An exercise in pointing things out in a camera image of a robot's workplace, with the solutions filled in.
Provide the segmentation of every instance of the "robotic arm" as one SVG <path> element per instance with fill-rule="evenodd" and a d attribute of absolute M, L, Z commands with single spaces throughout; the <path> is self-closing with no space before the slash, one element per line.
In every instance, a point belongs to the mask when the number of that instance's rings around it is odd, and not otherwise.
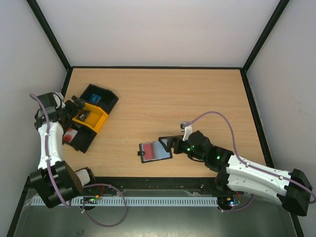
<path fill-rule="evenodd" d="M 310 202 L 313 188 L 302 171 L 293 169 L 289 172 L 254 163 L 240 157 L 237 152 L 234 154 L 214 146 L 200 131 L 193 132 L 192 124 L 183 122 L 180 126 L 184 135 L 160 137 L 158 140 L 167 152 L 173 148 L 174 154 L 185 153 L 190 159 L 204 162 L 206 167 L 218 172 L 215 179 L 217 189 L 258 195 L 293 214 L 307 215 L 309 203 L 313 203 Z"/>
<path fill-rule="evenodd" d="M 88 167 L 74 172 L 64 161 L 62 148 L 63 135 L 71 126 L 72 119 L 84 108 L 84 101 L 73 96 L 73 101 L 64 103 L 61 93 L 30 96 L 37 100 L 41 107 L 44 106 L 45 110 L 41 108 L 35 114 L 34 125 L 40 134 L 41 155 L 38 170 L 30 175 L 30 180 L 45 205 L 52 208 L 61 203 L 58 194 L 65 201 L 71 200 L 82 193 L 84 185 L 95 181 Z M 48 131 L 45 115 L 49 120 Z"/>
<path fill-rule="evenodd" d="M 71 126 L 72 119 L 84 108 L 84 101 L 73 96 L 73 101 L 64 103 L 61 93 L 31 97 L 41 107 L 35 115 L 41 156 L 38 170 L 30 175 L 30 180 L 46 206 L 52 208 L 61 200 L 68 201 L 79 196 L 84 185 L 95 183 L 88 167 L 74 172 L 63 157 L 63 135 Z M 204 162 L 206 167 L 218 172 L 215 185 L 221 191 L 252 193 L 268 198 L 293 214 L 306 216 L 309 204 L 316 200 L 310 201 L 313 188 L 305 174 L 298 169 L 288 172 L 265 167 L 240 157 L 232 127 L 225 116 L 218 112 L 207 113 L 219 114 L 226 120 L 232 132 L 235 153 L 214 146 L 200 131 L 193 132 L 192 123 L 203 115 L 192 122 L 180 124 L 184 135 L 160 137 L 158 140 L 164 149 L 170 152 L 173 148 L 174 154 L 185 153 L 190 159 Z"/>

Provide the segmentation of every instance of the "wooden tabletop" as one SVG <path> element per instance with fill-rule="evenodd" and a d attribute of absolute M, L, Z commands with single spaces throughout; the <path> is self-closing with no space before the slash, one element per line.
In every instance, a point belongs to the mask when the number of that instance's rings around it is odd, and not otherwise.
<path fill-rule="evenodd" d="M 80 96 L 90 83 L 113 91 L 119 100 L 85 154 L 64 145 L 73 170 L 88 166 L 95 176 L 215 177 L 185 154 L 144 164 L 137 156 L 140 143 L 182 135 L 180 122 L 210 110 L 231 122 L 241 156 L 265 164 L 239 70 L 74 69 L 66 99 Z M 220 116 L 207 115 L 193 129 L 214 145 L 233 150 Z"/>

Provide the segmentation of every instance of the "red object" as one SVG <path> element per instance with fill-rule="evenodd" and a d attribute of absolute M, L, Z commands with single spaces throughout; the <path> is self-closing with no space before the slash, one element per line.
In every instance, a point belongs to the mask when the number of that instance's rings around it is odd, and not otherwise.
<path fill-rule="evenodd" d="M 104 191 L 104 187 L 103 186 L 98 186 L 99 188 L 101 188 L 101 199 L 103 197 L 103 191 Z"/>
<path fill-rule="evenodd" d="M 66 134 L 66 135 L 63 137 L 63 139 L 64 139 L 65 142 L 71 142 L 72 139 L 73 139 L 73 137 L 72 137 L 72 135 L 70 135 L 70 134 Z"/>
<path fill-rule="evenodd" d="M 145 152 L 144 160 L 153 159 L 153 152 L 152 152 L 151 143 L 143 144 L 143 151 Z"/>
<path fill-rule="evenodd" d="M 236 191 L 236 196 L 239 198 L 239 201 L 240 201 L 240 203 L 241 203 L 241 197 L 240 197 L 240 195 L 239 195 L 239 193 Z"/>

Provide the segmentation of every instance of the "metal floor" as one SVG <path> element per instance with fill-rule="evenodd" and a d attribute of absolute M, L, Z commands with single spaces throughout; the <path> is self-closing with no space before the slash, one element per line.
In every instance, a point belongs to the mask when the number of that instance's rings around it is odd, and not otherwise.
<path fill-rule="evenodd" d="M 188 197 L 185 191 L 125 191 L 128 197 Z M 30 190 L 28 198 L 35 195 Z M 113 224 L 123 207 L 98 206 L 91 216 Z M 255 200 L 241 212 L 221 213 L 216 207 L 128 207 L 117 227 L 93 224 L 77 206 L 48 209 L 26 205 L 15 237 L 295 237 L 289 213 L 274 204 Z"/>

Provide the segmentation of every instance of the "white wall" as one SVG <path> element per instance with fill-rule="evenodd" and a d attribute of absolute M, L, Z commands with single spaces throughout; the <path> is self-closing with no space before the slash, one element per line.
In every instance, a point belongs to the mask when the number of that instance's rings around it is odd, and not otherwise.
<path fill-rule="evenodd" d="M 248 71 L 276 167 L 305 172 L 316 190 L 316 1 L 290 1 Z M 316 205 L 301 217 L 315 236 Z"/>
<path fill-rule="evenodd" d="M 73 66 L 242 67 L 279 0 L 38 0 Z"/>
<path fill-rule="evenodd" d="M 60 91 L 66 71 L 25 0 L 0 1 L 0 236 L 40 160 L 28 94 Z"/>

